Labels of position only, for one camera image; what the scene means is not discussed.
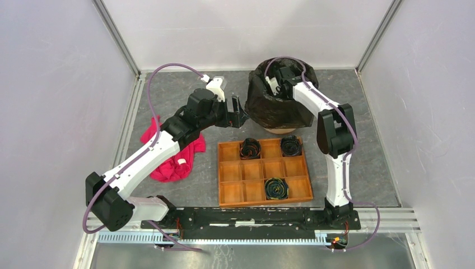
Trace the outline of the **orange plastic trash bin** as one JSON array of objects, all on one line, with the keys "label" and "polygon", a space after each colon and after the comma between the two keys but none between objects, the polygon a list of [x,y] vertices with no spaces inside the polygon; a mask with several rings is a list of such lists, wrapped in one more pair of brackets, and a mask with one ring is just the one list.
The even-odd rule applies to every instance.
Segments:
[{"label": "orange plastic trash bin", "polygon": [[266,131],[269,132],[269,133],[273,133],[275,135],[286,135],[286,134],[289,134],[289,133],[292,133],[296,130],[296,128],[266,128]]}]

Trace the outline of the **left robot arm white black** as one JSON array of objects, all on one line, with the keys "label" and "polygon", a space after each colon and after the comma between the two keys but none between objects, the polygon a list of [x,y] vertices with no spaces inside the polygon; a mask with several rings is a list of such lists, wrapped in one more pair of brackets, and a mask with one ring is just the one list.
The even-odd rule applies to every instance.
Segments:
[{"label": "left robot arm white black", "polygon": [[199,138],[211,126],[240,128],[249,118],[243,111],[239,97],[232,96],[233,110],[226,101],[206,89],[196,89],[189,95],[187,104],[163,123],[138,151],[112,170],[100,175],[92,172],[85,179],[86,212],[83,229],[87,228],[89,213],[101,222],[100,229],[117,231],[131,220],[154,220],[162,228],[175,224],[176,213],[157,197],[132,197],[132,192],[147,176],[167,159]]}]

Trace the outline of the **black plastic trash bag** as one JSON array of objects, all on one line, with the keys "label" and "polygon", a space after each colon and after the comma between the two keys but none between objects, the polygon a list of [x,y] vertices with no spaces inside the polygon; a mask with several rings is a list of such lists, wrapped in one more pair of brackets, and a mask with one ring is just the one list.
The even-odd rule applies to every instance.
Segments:
[{"label": "black plastic trash bag", "polygon": [[306,62],[289,58],[272,61],[270,58],[250,71],[244,110],[250,119],[266,129],[310,127],[314,120],[313,114],[299,102],[288,98],[285,93],[273,95],[269,83],[265,80],[266,76],[275,78],[276,71],[282,67],[288,67],[297,77],[300,77],[304,70],[306,80],[315,87],[319,86],[314,69]]}]

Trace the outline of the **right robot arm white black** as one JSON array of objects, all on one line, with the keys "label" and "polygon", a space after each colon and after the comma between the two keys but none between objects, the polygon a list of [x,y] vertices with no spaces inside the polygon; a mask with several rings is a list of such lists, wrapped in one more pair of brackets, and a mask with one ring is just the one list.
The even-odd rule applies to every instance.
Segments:
[{"label": "right robot arm white black", "polygon": [[299,102],[317,118],[316,141],[325,155],[328,172],[323,220],[327,227],[337,229],[353,211],[350,160],[358,144],[353,108],[324,95],[306,79],[304,72],[297,74],[282,67],[275,71],[275,80],[278,93]]}]

